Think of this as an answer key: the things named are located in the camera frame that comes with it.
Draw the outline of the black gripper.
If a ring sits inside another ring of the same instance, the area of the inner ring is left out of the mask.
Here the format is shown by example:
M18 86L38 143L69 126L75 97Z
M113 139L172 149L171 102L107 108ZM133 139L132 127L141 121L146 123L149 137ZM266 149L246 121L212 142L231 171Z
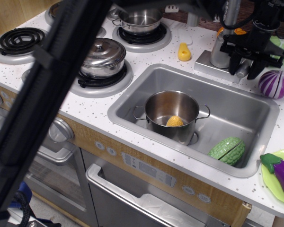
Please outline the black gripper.
M284 50L270 41L284 22L284 0L255 0L253 13L248 17L252 27L244 35L224 35L220 51L231 56L229 73L235 75L241 59L253 60L247 80L255 79L269 64L282 64Z

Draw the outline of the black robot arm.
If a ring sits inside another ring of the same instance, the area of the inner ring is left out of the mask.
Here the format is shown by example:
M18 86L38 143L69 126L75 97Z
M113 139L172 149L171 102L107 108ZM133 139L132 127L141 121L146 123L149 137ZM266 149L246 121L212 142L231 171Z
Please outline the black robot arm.
M75 105L76 98L68 93L71 82L111 6L110 0L66 1L45 44L38 47L36 62L0 132L2 162L18 168L11 178L0 178L0 209L6 209L12 200L54 117L58 113L67 113L72 119L87 123L88 143L104 139L117 147L125 145L154 167L170 171L178 185L186 184L205 194L211 199L211 205L177 186L168 188L154 180L151 184L191 202L195 208L233 227L239 226L238 205L244 202L284 218L284 203L262 186L259 172L235 177L215 168L218 161L208 156L175 151L154 138L118 126L107 117L88 120L92 113L99 115L104 109L102 102L79 110ZM66 110L67 103L71 105L69 111Z

